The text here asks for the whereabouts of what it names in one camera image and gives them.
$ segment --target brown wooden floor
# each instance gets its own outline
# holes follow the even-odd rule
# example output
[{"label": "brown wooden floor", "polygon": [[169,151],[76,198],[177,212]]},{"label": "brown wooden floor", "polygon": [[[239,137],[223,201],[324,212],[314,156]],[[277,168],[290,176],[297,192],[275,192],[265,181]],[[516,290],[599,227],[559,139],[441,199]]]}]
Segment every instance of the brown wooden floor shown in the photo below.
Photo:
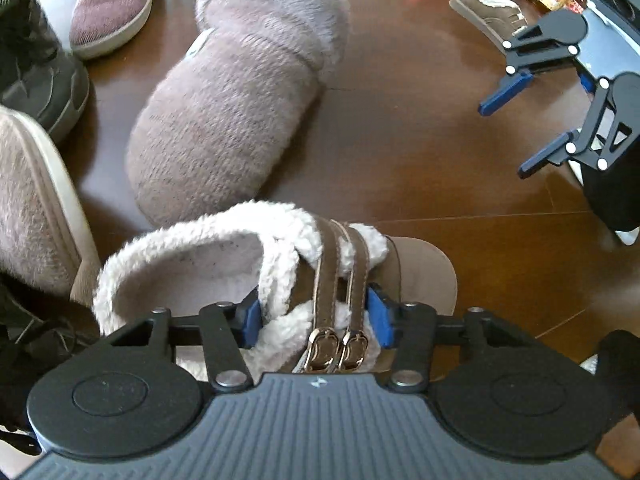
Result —
[{"label": "brown wooden floor", "polygon": [[[576,360],[614,328],[640,334],[640,246],[622,246],[588,211],[567,168],[516,176],[582,122],[575,73],[542,76],[482,118],[504,57],[449,0],[350,1],[345,63],[262,196],[433,242],[458,272],[459,310],[490,308]],[[41,0],[65,41],[74,2]],[[155,0],[130,44],[89,64],[95,95],[62,153],[103,258],[149,228],[124,151],[149,93],[196,37],[193,5]]]}]

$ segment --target silver screw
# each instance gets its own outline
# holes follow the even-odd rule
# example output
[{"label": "silver screw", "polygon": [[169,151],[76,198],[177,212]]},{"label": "silver screw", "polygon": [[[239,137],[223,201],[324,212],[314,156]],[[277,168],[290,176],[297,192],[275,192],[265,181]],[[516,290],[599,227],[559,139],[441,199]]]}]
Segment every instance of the silver screw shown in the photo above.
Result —
[{"label": "silver screw", "polygon": [[246,374],[240,370],[225,370],[216,375],[216,382],[225,388],[241,386],[246,381]]},{"label": "silver screw", "polygon": [[398,370],[391,376],[397,386],[417,386],[422,382],[422,374],[415,370]]}]

